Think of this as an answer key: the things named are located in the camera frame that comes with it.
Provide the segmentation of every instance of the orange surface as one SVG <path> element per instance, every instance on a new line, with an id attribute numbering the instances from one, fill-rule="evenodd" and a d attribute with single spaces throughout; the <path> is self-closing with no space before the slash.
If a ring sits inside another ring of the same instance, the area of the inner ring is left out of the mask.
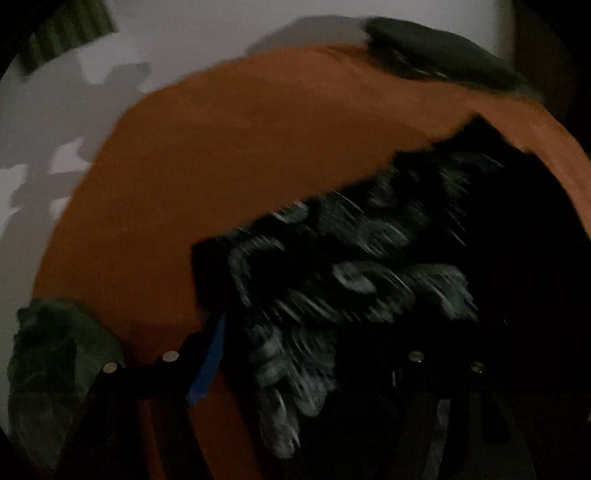
<path id="1" fill-rule="evenodd" d="M 191 245 L 368 176 L 477 114 L 542 159 L 589 233 L 591 164 L 541 105 L 400 79 L 363 47 L 295 48 L 223 64 L 131 108 L 57 225 L 34 295 L 82 301 L 131 362 L 151 362 L 200 328 Z M 191 416 L 216 480 L 260 478 L 223 378 Z"/>

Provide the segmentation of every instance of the round metal screw head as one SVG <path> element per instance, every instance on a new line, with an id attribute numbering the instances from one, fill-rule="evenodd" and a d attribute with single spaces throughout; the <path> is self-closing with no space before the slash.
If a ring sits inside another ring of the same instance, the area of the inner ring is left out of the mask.
<path id="1" fill-rule="evenodd" d="M 178 360 L 178 352 L 176 350 L 171 350 L 169 352 L 166 352 L 162 356 L 162 360 L 164 360 L 166 363 L 175 362 Z"/>
<path id="2" fill-rule="evenodd" d="M 423 360 L 425 360 L 425 356 L 423 355 L 422 352 L 410 352 L 408 354 L 408 358 L 416 363 L 421 363 Z"/>
<path id="3" fill-rule="evenodd" d="M 472 371 L 481 374 L 484 372 L 484 364 L 480 362 L 472 362 Z"/>
<path id="4" fill-rule="evenodd" d="M 118 368 L 119 365 L 117 365 L 117 362 L 109 362 L 103 365 L 103 372 L 106 374 L 113 374 L 117 371 Z"/>

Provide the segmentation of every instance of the paisley pattern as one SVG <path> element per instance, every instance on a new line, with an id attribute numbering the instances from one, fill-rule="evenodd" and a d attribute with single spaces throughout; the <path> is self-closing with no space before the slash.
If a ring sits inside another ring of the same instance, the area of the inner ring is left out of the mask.
<path id="1" fill-rule="evenodd" d="M 419 303 L 443 319 L 476 318 L 455 266 L 464 241 L 459 200 L 475 176 L 498 168 L 453 148 L 398 154 L 374 178 L 215 240 L 250 343 L 261 433 L 276 456 L 292 456 L 300 416 L 318 415 L 338 387 L 339 329 L 393 323 Z"/>

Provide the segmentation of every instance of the green fabric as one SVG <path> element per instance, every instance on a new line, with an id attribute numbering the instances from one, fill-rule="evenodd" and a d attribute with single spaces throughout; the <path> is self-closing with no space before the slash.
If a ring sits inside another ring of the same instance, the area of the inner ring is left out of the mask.
<path id="1" fill-rule="evenodd" d="M 103 0 L 67 0 L 31 35 L 20 55 L 26 74 L 76 47 L 115 32 Z"/>
<path id="2" fill-rule="evenodd" d="M 541 99 L 509 64 L 461 35 L 383 17 L 369 19 L 365 31 L 369 52 L 398 76 Z"/>
<path id="3" fill-rule="evenodd" d="M 102 366 L 123 363 L 119 341 L 68 300 L 36 300 L 18 312 L 8 365 L 11 439 L 43 470 L 61 447 Z"/>

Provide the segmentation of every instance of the white floor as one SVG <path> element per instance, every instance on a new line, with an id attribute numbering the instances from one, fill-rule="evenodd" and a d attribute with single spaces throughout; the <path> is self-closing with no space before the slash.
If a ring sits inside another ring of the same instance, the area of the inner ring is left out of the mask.
<path id="1" fill-rule="evenodd" d="M 26 82 L 0 80 L 0 426 L 6 367 L 53 225 L 116 120 L 146 93 L 220 61 L 282 46 L 360 42 L 345 17 L 413 20 L 511 59 L 511 0 L 107 0 L 119 33 Z"/>

